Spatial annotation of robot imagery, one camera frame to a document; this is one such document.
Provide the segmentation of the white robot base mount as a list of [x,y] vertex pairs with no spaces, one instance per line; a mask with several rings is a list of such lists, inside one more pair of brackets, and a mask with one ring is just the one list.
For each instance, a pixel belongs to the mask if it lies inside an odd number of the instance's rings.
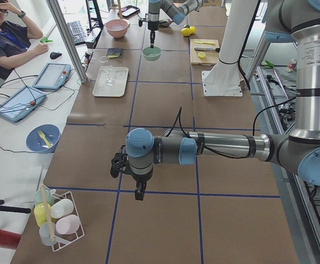
[[211,71],[203,71],[203,94],[206,97],[241,97],[239,60],[245,48],[249,28],[255,21],[260,1],[232,1],[218,62]]

